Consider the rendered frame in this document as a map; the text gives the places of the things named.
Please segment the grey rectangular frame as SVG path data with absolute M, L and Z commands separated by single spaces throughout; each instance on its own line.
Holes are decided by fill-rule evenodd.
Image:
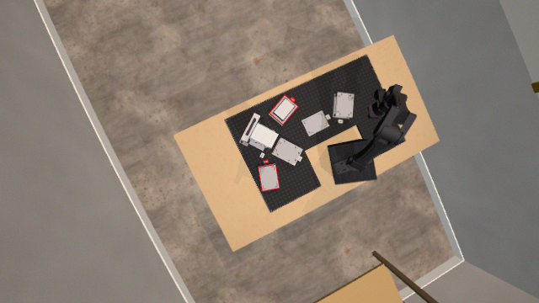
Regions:
M 323 114 L 323 111 L 319 111 L 316 114 L 313 114 L 304 120 L 301 120 L 308 136 L 311 136 L 320 130 L 323 130 L 329 127 L 329 124 Z

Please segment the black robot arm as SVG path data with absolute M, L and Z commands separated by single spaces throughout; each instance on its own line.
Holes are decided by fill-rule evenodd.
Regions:
M 403 140 L 413 122 L 416 120 L 417 115 L 408 110 L 406 105 L 408 96 L 404 93 L 400 93 L 402 88 L 403 86 L 395 83 L 395 85 L 390 86 L 387 91 L 386 89 L 377 89 L 375 91 L 373 97 L 376 102 L 372 105 L 372 111 L 377 109 L 380 104 L 380 111 L 386 112 L 373 131 L 375 138 L 362 151 L 356 152 L 354 156 L 350 156 L 349 158 L 334 163 L 334 167 L 335 165 L 337 166 L 335 167 L 337 174 L 346 173 L 350 171 L 350 169 L 361 172 L 366 168 L 368 163 L 372 163 L 371 159 L 377 153 L 393 144 L 398 145 Z M 392 125 L 392 122 L 403 126 L 400 129 L 397 126 Z M 351 167 L 349 168 L 346 165 Z

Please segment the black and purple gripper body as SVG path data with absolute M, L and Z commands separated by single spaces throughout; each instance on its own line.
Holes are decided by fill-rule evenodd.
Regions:
M 368 106 L 368 109 L 369 109 L 369 117 L 368 118 L 369 119 L 380 119 L 379 117 L 384 116 L 385 113 L 380 111 L 379 105 L 378 105 L 378 108 L 375 109 L 374 111 L 372 111 L 372 105 Z

